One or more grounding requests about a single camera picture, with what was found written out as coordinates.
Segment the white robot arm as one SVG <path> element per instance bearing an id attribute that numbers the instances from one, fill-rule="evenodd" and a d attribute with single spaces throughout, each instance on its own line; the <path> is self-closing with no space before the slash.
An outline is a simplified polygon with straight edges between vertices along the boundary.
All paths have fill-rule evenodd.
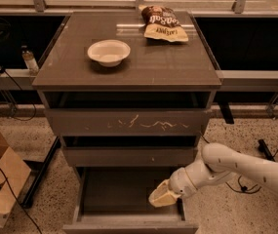
<path id="1" fill-rule="evenodd" d="M 155 207 L 173 205 L 201 187 L 218 185 L 235 175 L 245 176 L 278 196 L 278 163 L 239 153 L 220 143 L 206 144 L 195 161 L 174 171 L 150 194 Z"/>

